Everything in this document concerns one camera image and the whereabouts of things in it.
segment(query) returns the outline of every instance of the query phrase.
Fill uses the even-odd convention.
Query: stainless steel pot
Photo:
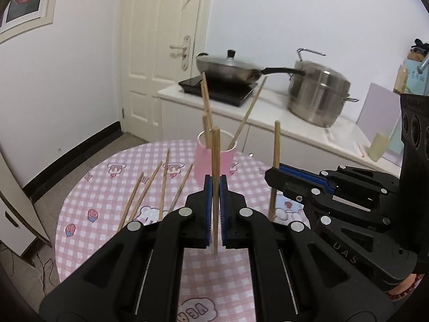
[[[209,56],[207,53],[200,53],[196,58],[197,68],[199,72],[205,72],[207,78],[246,83],[248,85],[258,81],[262,75],[275,73],[304,75],[304,72],[301,70],[291,68],[261,69],[252,63],[236,60],[234,57],[234,50],[228,50],[228,56],[226,58],[213,57]]]
[[[302,60],[301,52],[321,56],[324,53],[299,48],[295,63],[305,75],[293,75],[289,84],[288,108],[296,116],[321,127],[331,127],[341,114],[345,102],[358,102],[350,98],[350,82],[339,72],[324,65]]]

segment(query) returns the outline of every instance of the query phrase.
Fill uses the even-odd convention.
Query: paper cup
[[[233,138],[233,134],[220,130],[220,175],[225,174],[227,178],[230,176],[232,160],[237,147],[236,141],[231,149],[226,150]],[[212,175],[212,150],[205,147],[204,131],[202,131],[197,137],[194,161],[194,178],[198,185],[204,185],[207,174]]]
[[[387,151],[390,145],[390,139],[381,133],[376,133],[371,146],[368,149],[368,156],[374,162],[377,162]]]

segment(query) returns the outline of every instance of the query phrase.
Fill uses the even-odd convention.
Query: black baseboard
[[[122,134],[119,121],[112,123],[46,167],[32,181],[25,185],[22,190],[35,203],[77,166],[119,138]]]

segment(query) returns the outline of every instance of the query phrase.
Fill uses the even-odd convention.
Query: pink checkered tablecloth
[[[196,143],[190,140],[156,142],[136,146],[111,156],[89,171],[64,201],[55,237],[55,255],[60,281],[82,265],[105,244],[119,225],[128,198],[142,171],[145,172],[131,210],[159,161],[170,148],[164,215],[183,177],[194,162]],[[237,152],[228,177],[231,191],[241,193],[247,206],[268,214],[270,187],[264,180],[267,166]],[[176,209],[183,207],[190,193],[201,190],[190,174]],[[137,219],[148,224],[158,220],[162,171],[158,172],[138,211]],[[276,209],[276,221],[308,220],[302,208],[283,202]],[[255,321],[252,278],[246,249],[221,247],[217,256],[211,248],[184,252],[177,321]]]

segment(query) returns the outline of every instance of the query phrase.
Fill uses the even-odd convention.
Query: chopstick
[[[132,193],[130,195],[130,198],[128,199],[127,205],[125,206],[124,212],[122,213],[121,221],[119,222],[119,225],[117,227],[116,233],[121,231],[121,229],[124,226],[125,219],[127,218],[128,211],[130,210],[132,200],[134,200],[134,196],[136,195],[137,190],[139,189],[140,183],[142,182],[143,176],[145,175],[144,172],[140,174],[140,177],[137,179],[136,185],[134,186],[134,189],[132,190]]]
[[[149,180],[147,181],[146,186],[145,186],[145,188],[144,188],[144,190],[143,190],[142,194],[140,195],[140,197],[139,197],[139,199],[138,199],[138,201],[137,201],[136,205],[135,205],[135,206],[134,206],[134,208],[132,209],[132,213],[131,213],[130,217],[128,218],[128,223],[129,223],[130,221],[133,221],[133,220],[134,220],[134,218],[136,217],[137,211],[138,211],[138,209],[139,209],[140,205],[142,204],[142,201],[143,201],[144,197],[146,196],[147,191],[148,191],[148,190],[149,190],[149,188],[151,187],[151,184],[152,184],[152,182],[154,181],[155,176],[157,175],[157,173],[158,173],[158,171],[159,171],[159,169],[160,169],[161,165],[162,165],[162,161],[160,161],[160,162],[158,163],[158,166],[155,168],[155,171],[153,171],[153,173],[152,173],[151,177],[150,177],[150,178],[149,178]]]
[[[212,132],[209,127],[209,116],[206,111],[202,114],[202,124],[204,126],[205,147],[210,148],[212,146]]]
[[[213,246],[217,255],[219,227],[219,183],[220,183],[220,129],[212,129],[212,180],[213,180]]]
[[[237,132],[235,132],[234,138],[232,139],[231,143],[228,146],[228,150],[232,149],[234,147],[235,141],[238,139],[241,131],[243,130],[244,126],[246,125],[247,119],[249,118],[250,113],[252,112],[253,107],[255,106],[256,101],[259,98],[259,94],[261,94],[262,89],[263,89],[266,81],[267,81],[267,77],[265,76],[264,79],[262,80],[261,85],[259,86],[258,91],[256,92],[255,97],[253,98],[252,103],[250,104],[250,106],[249,106],[249,108],[248,108],[248,110],[246,112],[246,115],[244,115],[243,120],[241,121],[239,129],[237,129]]]
[[[280,165],[280,121],[275,121],[274,123],[274,156],[272,166],[278,168]],[[271,197],[269,199],[269,210],[268,210],[268,219],[270,221],[274,220],[275,215],[275,198],[277,190],[271,189]]]
[[[205,77],[205,72],[202,72],[202,81],[201,81],[201,95],[204,102],[204,111],[207,112],[207,122],[209,123],[209,129],[212,129],[212,112],[210,110],[210,96],[209,96],[209,87],[207,86],[207,78]]]
[[[356,144],[356,147],[358,148],[358,150],[360,151],[360,153],[361,153],[361,157],[362,158],[364,158],[365,156],[366,156],[366,153],[365,153],[365,151],[362,149],[362,146],[360,146],[360,144],[358,143],[358,142],[355,142],[355,144]]]
[[[185,175],[185,177],[183,178],[182,183],[181,183],[181,184],[180,184],[180,186],[179,186],[179,190],[177,190],[176,196],[174,197],[174,200],[173,200],[173,202],[171,203],[171,206],[170,206],[170,209],[168,210],[168,213],[171,213],[171,212],[173,211],[174,207],[176,206],[176,203],[177,203],[177,201],[179,200],[179,197],[180,197],[180,194],[181,194],[181,193],[182,193],[182,191],[183,191],[183,188],[185,187],[186,181],[187,181],[187,179],[188,179],[188,177],[189,177],[189,174],[190,174],[190,171],[192,170],[192,167],[194,167],[194,164],[193,164],[193,163],[189,166],[189,168],[188,168],[188,170],[187,170],[187,172],[186,172],[186,175]]]
[[[168,170],[168,162],[170,161],[170,148],[167,150],[167,157],[165,158],[165,166],[164,166],[164,175],[162,176],[162,186],[161,186],[161,199],[159,205],[159,215],[158,220],[162,220],[162,212],[164,211],[164,199],[165,199],[165,186],[167,184],[167,170]]]

